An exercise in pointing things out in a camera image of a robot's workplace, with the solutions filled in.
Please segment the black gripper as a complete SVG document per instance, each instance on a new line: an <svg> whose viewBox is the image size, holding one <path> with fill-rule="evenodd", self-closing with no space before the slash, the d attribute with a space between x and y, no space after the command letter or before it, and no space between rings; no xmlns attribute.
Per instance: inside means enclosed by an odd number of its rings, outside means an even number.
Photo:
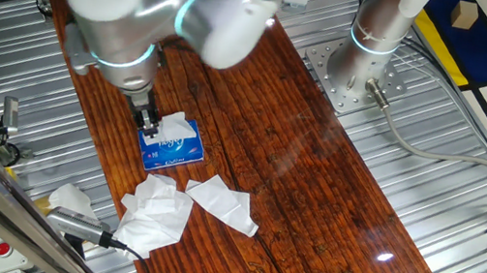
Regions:
<svg viewBox="0 0 487 273"><path fill-rule="evenodd" d="M137 127L142 130L145 137L154 137L159 130L159 121L151 118L157 117L157 106L154 91L143 89L126 94L126 100L131 114L136 116Z"/></svg>

